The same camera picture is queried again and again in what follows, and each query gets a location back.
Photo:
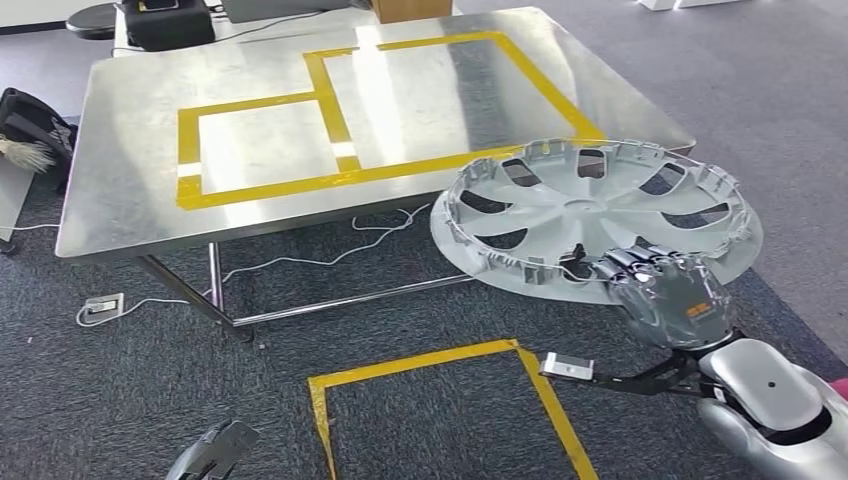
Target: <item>yellow tape rectangle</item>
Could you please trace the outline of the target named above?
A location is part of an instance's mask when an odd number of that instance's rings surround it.
[[[583,115],[583,113],[580,112],[580,110],[574,106],[574,104],[572,104],[562,94],[562,92],[559,91],[559,89],[557,89],[556,85],[541,70],[539,70],[533,61],[527,57],[523,51],[521,51],[521,49],[509,38],[509,36],[502,32],[473,32],[447,35],[444,37],[385,43],[376,45],[376,48],[380,51],[392,51],[405,48],[477,41],[494,42],[494,44],[512,60],[516,67],[530,80],[530,82],[548,100],[548,102],[550,102],[560,115],[571,123],[574,127],[575,138],[604,138],[603,132],[601,132],[601,130],[595,126],[589,118]],[[194,165],[199,164],[201,161],[198,124],[202,115],[264,108],[286,103],[317,101],[327,129],[327,135],[330,142],[333,144],[334,151],[337,152],[336,164],[339,173],[270,185],[260,185],[227,192],[203,193],[202,181],[199,173],[201,169],[192,168],[188,170],[192,172],[191,174],[178,176],[177,204],[184,209],[192,210],[250,200],[261,200],[283,195],[292,195],[342,185],[353,185],[376,180],[385,180],[406,175],[417,175],[460,167],[477,158],[512,153],[521,148],[518,145],[506,145],[488,150],[363,169],[359,158],[356,155],[355,142],[351,138],[335,88],[333,87],[332,80],[330,79],[330,75],[324,62],[327,58],[351,55],[357,50],[359,50],[359,47],[348,47],[303,54],[303,59],[306,63],[309,77],[312,80],[314,91],[231,102],[220,105],[188,108],[178,111],[177,162],[179,165]]]
[[[496,340],[439,352],[425,353],[415,357],[401,358],[390,362],[309,378],[309,392],[312,397],[315,426],[318,429],[318,435],[321,437],[321,443],[327,455],[330,478],[336,480],[336,467],[333,459],[332,445],[330,444],[330,422],[327,412],[326,390],[328,388],[406,372],[416,368],[425,368],[441,363],[508,351],[518,353],[521,363],[530,376],[533,387],[536,389],[539,399],[542,401],[542,405],[551,419],[554,430],[562,442],[580,480],[598,480],[598,475],[595,473],[595,469],[592,467],[592,463],[589,461],[589,457],[586,455],[580,439],[577,438],[577,434],[574,432],[568,416],[559,403],[556,393],[551,388],[548,379],[539,375],[539,361],[533,353],[521,348],[516,340]]]

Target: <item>table leg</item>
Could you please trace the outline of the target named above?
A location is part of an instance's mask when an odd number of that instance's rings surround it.
[[[218,307],[209,302],[206,297],[201,295],[200,292],[192,288],[191,285],[187,284],[183,281],[183,279],[169,270],[168,267],[162,264],[162,262],[160,262],[156,257],[153,255],[144,255],[142,257],[138,257],[137,261],[147,271],[147,273],[151,274],[166,287],[185,298],[188,303],[200,310],[201,313],[211,318],[216,323],[220,323],[227,333],[243,342],[250,342],[253,340],[252,330],[245,331],[236,329],[233,326],[233,320],[228,317],[226,313],[222,312]]]
[[[0,253],[7,255],[12,253],[13,250],[15,250],[15,244],[0,238]]]
[[[217,243],[209,244],[209,277],[212,283],[212,305],[224,309],[224,280],[221,276],[221,253]]]
[[[271,320],[279,320],[281,318],[294,317],[305,313],[314,313],[328,310],[330,308],[343,307],[346,305],[355,305],[357,303],[370,302],[371,300],[379,300],[381,298],[389,298],[406,293],[420,292],[431,288],[444,287],[454,285],[456,283],[470,282],[474,277],[468,275],[454,275],[453,277],[439,278],[437,280],[429,280],[426,282],[413,283],[402,287],[390,288],[380,292],[366,293],[364,295],[356,295],[353,297],[340,298],[337,300],[329,300],[326,302],[313,303],[312,305],[304,305],[301,307],[293,307],[287,310],[281,310],[273,313],[263,313],[252,317],[239,318],[235,321],[235,326],[242,327],[245,325],[253,325],[255,323],[270,322]]]

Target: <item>wire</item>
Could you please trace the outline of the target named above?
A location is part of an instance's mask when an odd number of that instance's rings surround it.
[[[262,30],[265,30],[265,29],[271,28],[271,27],[273,27],[274,25],[279,25],[279,24],[284,23],[284,22],[290,22],[290,21],[292,21],[292,20],[300,20],[300,19],[303,19],[303,18],[317,17],[318,15],[321,15],[321,14],[323,14],[323,13],[327,13],[327,12],[329,12],[329,10],[321,10],[321,11],[318,11],[318,12],[315,12],[315,13],[309,13],[309,14],[306,14],[306,15],[300,15],[300,16],[297,16],[297,17],[286,17],[286,18],[282,18],[282,19],[280,19],[280,20],[276,20],[276,21],[274,21],[274,22],[271,22],[271,23],[269,23],[269,24],[267,24],[267,25],[263,25],[263,26],[261,26],[261,27],[259,27],[259,28],[254,28],[254,29],[252,29],[252,30],[245,30],[245,31],[243,31],[243,32],[236,33],[236,34],[234,34],[234,35],[230,35],[229,37],[219,38],[219,39],[215,40],[215,41],[214,41],[214,42],[212,42],[212,43],[214,44],[214,43],[221,43],[221,42],[225,42],[225,41],[227,41],[227,40],[232,40],[233,38],[240,37],[240,36],[242,36],[242,35],[247,35],[247,34],[249,34],[249,33],[261,32]],[[213,18],[226,18],[226,15],[213,16]],[[112,47],[111,53],[110,53],[109,55],[110,55],[111,57],[114,57],[114,56],[115,56],[115,52],[116,52],[116,51],[118,51],[118,50],[123,50],[123,51],[126,51],[126,52],[147,52],[147,50],[144,50],[144,49],[142,49],[142,48]]]
[[[3,227],[0,226],[0,230],[12,230],[13,232],[24,231],[24,230],[37,230],[39,228],[59,228],[59,225],[53,223],[45,223],[44,225],[33,225],[31,227]]]
[[[309,13],[309,14],[300,15],[300,16],[297,16],[297,17],[286,17],[286,18],[277,20],[275,22],[271,22],[268,25],[264,25],[264,26],[261,26],[259,28],[254,28],[253,30],[245,30],[244,32],[239,32],[239,33],[236,33],[235,35],[230,35],[229,37],[219,38],[218,40],[215,40],[212,43],[220,43],[220,42],[224,42],[224,41],[227,41],[227,40],[232,40],[233,38],[240,37],[242,35],[247,35],[248,33],[261,32],[262,30],[265,30],[266,28],[271,28],[274,25],[279,25],[279,24],[284,23],[284,22],[289,22],[289,21],[292,21],[292,20],[300,20],[302,18],[317,17],[318,15],[321,15],[321,14],[324,14],[324,13],[327,13],[327,12],[328,12],[328,10],[321,10],[320,12]]]
[[[123,313],[113,315],[109,318],[103,318],[101,320],[97,320],[96,322],[83,322],[82,321],[82,314],[83,314],[83,312],[85,312],[85,309],[88,306],[88,305],[83,305],[82,308],[80,308],[79,311],[77,312],[77,317],[76,317],[77,325],[79,325],[80,327],[83,327],[83,328],[91,328],[91,327],[96,327],[98,325],[103,325],[106,322],[111,322],[112,320],[117,320],[121,317],[126,317],[127,315],[136,311],[138,309],[138,307],[144,305],[147,302],[179,303],[179,304],[182,304],[182,305],[188,305],[188,302],[186,302],[185,300],[167,300],[167,299],[163,299],[163,298],[145,298],[144,300],[136,303],[135,305],[132,306],[132,308],[130,308],[129,310],[127,310]]]
[[[360,227],[360,226],[356,225],[357,217],[353,217],[353,219],[350,222],[350,226],[354,230],[356,230],[356,231],[383,231],[383,234],[380,235],[377,238],[377,240],[375,240],[375,241],[373,241],[373,242],[371,242],[367,245],[363,245],[361,247],[356,247],[352,250],[348,250],[348,251],[342,253],[341,255],[339,255],[338,257],[336,257],[335,259],[333,259],[329,262],[325,262],[325,261],[321,261],[321,260],[310,260],[310,259],[305,259],[305,258],[278,257],[278,258],[275,258],[275,259],[273,259],[269,262],[265,262],[265,263],[262,263],[262,264],[259,264],[259,265],[254,265],[252,267],[237,268],[237,269],[231,271],[230,273],[228,273],[226,276],[224,276],[224,279],[222,280],[221,283],[225,283],[225,282],[229,281],[233,277],[233,275],[235,275],[237,273],[260,270],[262,268],[274,265],[275,263],[278,263],[278,262],[308,263],[310,265],[320,265],[320,266],[325,266],[325,267],[331,267],[333,265],[336,265],[340,261],[342,261],[344,258],[347,258],[350,255],[353,255],[354,253],[361,252],[363,250],[368,250],[369,248],[374,248],[374,247],[378,246],[386,237],[388,237],[392,233],[399,232],[401,230],[407,229],[410,225],[415,223],[415,216],[418,215],[419,212],[421,212],[422,210],[424,210],[425,208],[427,208],[429,206],[430,205],[427,204],[427,205],[423,205],[421,207],[418,207],[412,213],[409,213],[409,212],[407,212],[406,210],[403,210],[403,209],[399,209],[398,210],[399,212],[406,215],[406,220],[402,224],[400,224],[396,227]],[[209,290],[206,290],[205,292],[203,292],[203,296],[204,297],[208,296],[210,293],[212,293],[212,289],[209,289]],[[125,316],[129,315],[130,313],[136,311],[139,307],[141,307],[142,305],[144,305],[145,303],[148,303],[148,302],[175,303],[175,304],[181,304],[181,305],[188,305],[189,304],[185,300],[169,300],[169,299],[163,299],[163,298],[145,298],[144,300],[141,300],[140,302],[136,303],[135,305],[133,305],[131,308],[129,308],[128,310],[126,310],[123,313],[119,313],[118,315],[113,315],[111,317],[104,318],[104,319],[101,319],[101,320],[97,320],[97,321],[94,321],[94,322],[84,322],[82,320],[82,314],[85,312],[85,309],[87,307],[87,305],[83,305],[83,307],[80,308],[79,311],[77,312],[76,322],[77,322],[77,325],[79,325],[80,327],[83,327],[83,328],[96,327],[98,325],[103,325],[106,322],[111,322],[112,320],[117,320],[121,317],[125,317]]]

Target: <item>white wall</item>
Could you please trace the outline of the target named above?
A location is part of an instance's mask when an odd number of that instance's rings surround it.
[[[85,7],[110,0],[0,0],[0,27],[65,21]]]

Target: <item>metal table top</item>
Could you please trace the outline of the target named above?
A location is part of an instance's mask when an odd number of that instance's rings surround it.
[[[535,8],[92,70],[56,255],[153,254],[420,201],[551,137],[694,139]]]

